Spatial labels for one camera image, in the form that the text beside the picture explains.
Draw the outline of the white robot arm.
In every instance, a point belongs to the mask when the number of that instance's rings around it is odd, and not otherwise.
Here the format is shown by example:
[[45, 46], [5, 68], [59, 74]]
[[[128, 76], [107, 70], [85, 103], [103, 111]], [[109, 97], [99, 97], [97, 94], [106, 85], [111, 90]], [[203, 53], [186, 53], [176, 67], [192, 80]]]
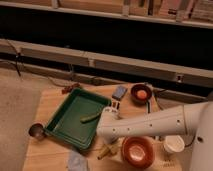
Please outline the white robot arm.
[[194, 135], [189, 171], [213, 171], [213, 101], [180, 105], [127, 119], [105, 107], [96, 132], [105, 144], [120, 137]]

